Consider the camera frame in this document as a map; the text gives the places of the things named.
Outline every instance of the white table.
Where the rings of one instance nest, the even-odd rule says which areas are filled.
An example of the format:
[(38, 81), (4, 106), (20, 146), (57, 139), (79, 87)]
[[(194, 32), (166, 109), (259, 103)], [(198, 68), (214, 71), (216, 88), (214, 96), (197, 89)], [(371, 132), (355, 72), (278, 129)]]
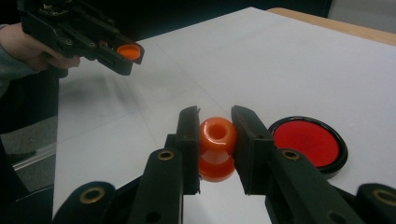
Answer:
[[(355, 194), (363, 183), (396, 188), (396, 48), (248, 8), (139, 42), (141, 65), (122, 77), (83, 60), (61, 80), (54, 213), (79, 186), (121, 187), (175, 133), (178, 113), (230, 118), (233, 105), (269, 127), (288, 116), (322, 120), (349, 158), (330, 180)], [(201, 182), (185, 197), (185, 223), (270, 223), (263, 196), (238, 175)]]

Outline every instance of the gray sleeve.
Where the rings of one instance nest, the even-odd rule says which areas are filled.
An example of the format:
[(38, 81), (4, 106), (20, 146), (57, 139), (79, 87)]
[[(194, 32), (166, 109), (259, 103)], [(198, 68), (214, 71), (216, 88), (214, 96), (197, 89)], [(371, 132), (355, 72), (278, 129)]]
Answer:
[(10, 80), (35, 73), (37, 71), (31, 69), (26, 63), (9, 56), (0, 46), (0, 97), (6, 92)]

